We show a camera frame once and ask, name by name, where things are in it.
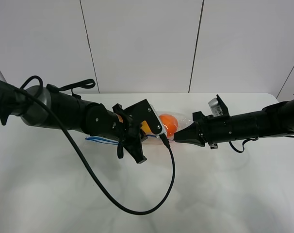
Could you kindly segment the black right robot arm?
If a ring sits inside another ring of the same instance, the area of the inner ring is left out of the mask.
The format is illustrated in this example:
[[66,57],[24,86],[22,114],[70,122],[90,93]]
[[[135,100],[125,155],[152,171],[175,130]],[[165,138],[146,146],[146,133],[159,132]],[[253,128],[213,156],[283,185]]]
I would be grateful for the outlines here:
[[294,99],[234,116],[220,96],[212,99],[209,107],[211,115],[194,112],[193,123],[174,133],[174,141],[216,149],[219,143],[237,140],[246,143],[265,137],[294,137]]

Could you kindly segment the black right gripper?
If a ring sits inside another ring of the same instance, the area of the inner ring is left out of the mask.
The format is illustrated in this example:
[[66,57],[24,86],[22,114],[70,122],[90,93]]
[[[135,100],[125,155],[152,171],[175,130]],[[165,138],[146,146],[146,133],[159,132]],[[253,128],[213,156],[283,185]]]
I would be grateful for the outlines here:
[[234,140],[232,119],[229,114],[221,116],[205,116],[201,111],[193,113],[193,123],[176,133],[174,141],[192,144],[211,149],[218,148],[217,144]]

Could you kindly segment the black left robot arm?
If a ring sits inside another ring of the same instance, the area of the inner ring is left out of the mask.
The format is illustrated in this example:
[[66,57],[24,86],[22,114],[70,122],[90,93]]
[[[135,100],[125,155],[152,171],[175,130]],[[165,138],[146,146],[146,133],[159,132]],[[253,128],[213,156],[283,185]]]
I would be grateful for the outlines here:
[[6,125],[10,115],[21,117],[29,126],[75,130],[89,136],[99,136],[117,142],[117,156],[123,158],[126,150],[140,164],[146,160],[142,141],[147,133],[142,130],[146,122],[151,132],[167,146],[166,129],[158,114],[147,100],[126,109],[120,104],[110,111],[101,103],[82,100],[80,95],[65,94],[74,88],[93,88],[91,79],[63,87],[43,86],[38,76],[32,76],[17,88],[0,80],[0,121]]

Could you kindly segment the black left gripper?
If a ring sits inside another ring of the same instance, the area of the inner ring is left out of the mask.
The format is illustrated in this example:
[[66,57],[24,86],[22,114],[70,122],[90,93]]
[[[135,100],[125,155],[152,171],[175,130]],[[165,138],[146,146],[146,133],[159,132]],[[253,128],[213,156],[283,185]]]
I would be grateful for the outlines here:
[[121,116],[124,124],[123,148],[132,156],[137,164],[147,160],[143,154],[142,142],[148,139],[147,134],[141,130],[143,121],[150,125],[152,116],[150,113],[150,103],[147,99],[123,109],[120,104],[113,106],[113,112]]

